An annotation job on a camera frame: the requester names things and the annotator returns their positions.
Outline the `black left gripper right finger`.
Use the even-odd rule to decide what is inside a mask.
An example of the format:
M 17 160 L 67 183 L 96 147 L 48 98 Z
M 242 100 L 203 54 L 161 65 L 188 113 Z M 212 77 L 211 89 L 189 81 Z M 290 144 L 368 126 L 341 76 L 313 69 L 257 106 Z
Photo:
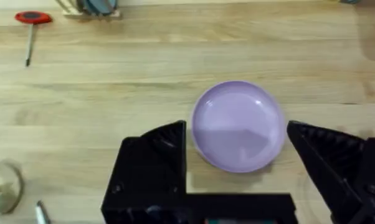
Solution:
M 375 224 L 375 138 L 291 120 L 288 138 L 337 224 Z

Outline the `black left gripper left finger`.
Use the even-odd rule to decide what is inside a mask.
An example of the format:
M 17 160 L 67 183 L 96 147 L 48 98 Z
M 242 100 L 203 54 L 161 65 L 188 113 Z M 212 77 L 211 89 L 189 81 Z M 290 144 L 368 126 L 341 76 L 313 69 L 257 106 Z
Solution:
M 186 122 L 121 142 L 101 212 L 106 223 L 186 223 Z

